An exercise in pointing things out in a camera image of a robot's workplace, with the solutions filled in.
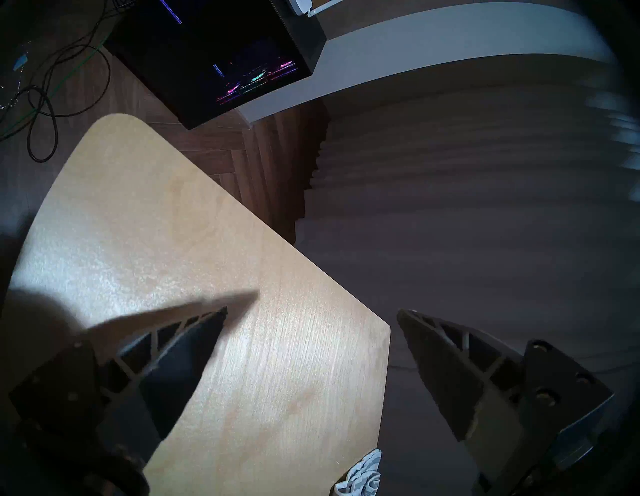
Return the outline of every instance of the crumpled fabric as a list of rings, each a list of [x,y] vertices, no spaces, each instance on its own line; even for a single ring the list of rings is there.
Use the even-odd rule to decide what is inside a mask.
[[[333,496],[375,496],[380,485],[378,465],[381,458],[382,452],[375,449],[353,465],[346,480],[333,487]]]

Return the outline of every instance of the blue light strip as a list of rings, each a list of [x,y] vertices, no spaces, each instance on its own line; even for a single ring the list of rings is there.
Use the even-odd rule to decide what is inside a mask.
[[[295,72],[295,71],[297,71],[297,70],[298,70],[298,68],[297,68],[297,67],[294,67],[293,69],[291,69],[291,70],[290,70],[290,71],[288,71],[288,72],[285,72],[284,74],[278,74],[276,77],[272,78],[271,80],[272,80],[272,81],[275,81],[275,80],[276,80],[276,79],[278,79],[279,77],[286,76],[287,74],[291,74],[292,72]]]
[[[164,5],[164,7],[169,11],[169,13],[171,15],[173,15],[173,18],[178,22],[178,24],[182,24],[182,21],[180,20],[180,17],[178,17],[175,14],[175,12],[173,10],[171,10],[171,7],[169,7],[164,0],[160,0],[160,2],[162,2],[162,5]]]

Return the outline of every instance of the wooden board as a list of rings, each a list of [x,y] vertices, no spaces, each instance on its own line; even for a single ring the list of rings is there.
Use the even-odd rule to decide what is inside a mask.
[[[197,150],[182,152],[182,155],[197,165],[206,175],[235,172],[231,150]]]
[[[152,494],[326,496],[376,447],[389,326],[132,116],[92,126],[29,230],[1,322],[3,409],[69,340],[104,354],[133,330],[113,319],[194,302],[226,304],[228,325],[145,469]],[[29,324],[37,304],[55,326]]]
[[[239,129],[203,124],[187,131],[182,124],[151,124],[151,127],[181,152],[194,150],[244,150]]]

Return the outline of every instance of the green cable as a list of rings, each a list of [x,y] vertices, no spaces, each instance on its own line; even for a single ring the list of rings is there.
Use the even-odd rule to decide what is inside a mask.
[[[100,50],[102,48],[102,46],[104,45],[104,42],[107,40],[107,38],[109,37],[109,35],[106,35],[102,41],[100,42],[100,44],[93,49],[93,51],[82,61],[80,62],[80,64],[78,64],[77,66],[75,66],[63,79],[62,81],[60,81],[58,83],[58,85],[53,89],[53,91],[51,92],[49,98],[53,98],[53,96],[58,92],[58,90],[62,87],[63,84],[65,84],[67,82],[67,79],[69,79],[72,75],[74,75],[78,69],[80,69],[91,57],[93,57],[95,55],[95,53]],[[17,122],[15,122],[13,125],[7,127],[5,130],[2,131],[2,133],[0,134],[0,139],[7,133],[9,133],[9,131],[11,131],[14,127],[16,127],[17,125],[19,125],[21,122],[23,122],[25,119],[29,118],[30,116],[32,116],[33,114],[36,113],[36,109],[31,109],[29,112],[27,112],[20,120],[18,120]]]

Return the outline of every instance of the wooden floor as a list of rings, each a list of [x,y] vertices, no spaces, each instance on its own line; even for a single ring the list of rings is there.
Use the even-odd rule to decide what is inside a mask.
[[[143,89],[143,114],[158,134],[289,242],[304,216],[303,190],[328,117],[320,100],[247,125],[235,111],[191,131]]]
[[[16,6],[24,8],[22,15],[30,19],[28,3],[18,2]],[[10,23],[4,26],[0,22],[0,38],[10,38],[12,44],[22,43],[20,36],[30,40],[29,58],[40,61],[87,32],[101,5],[80,0],[52,3],[42,11],[40,20],[30,21],[30,31],[14,29],[11,34]],[[97,39],[105,36],[99,33]],[[108,52],[106,56],[111,64],[111,82],[104,98],[81,115],[58,119],[60,143],[51,160],[40,164],[29,158],[26,130],[0,142],[0,303],[26,232],[51,184],[91,124],[110,113],[127,113],[149,123],[251,212],[286,240],[294,241],[294,222],[304,215],[303,190],[328,123],[322,102],[285,110],[251,127],[232,111],[187,132],[130,71]],[[62,67],[60,79],[72,68]],[[0,81],[5,76],[0,74]],[[92,57],[52,98],[55,112],[70,113],[88,106],[102,92],[106,78],[104,61]],[[0,131],[24,110],[23,102],[0,125]],[[52,136],[51,121],[39,118],[32,135],[36,156],[49,153]]]

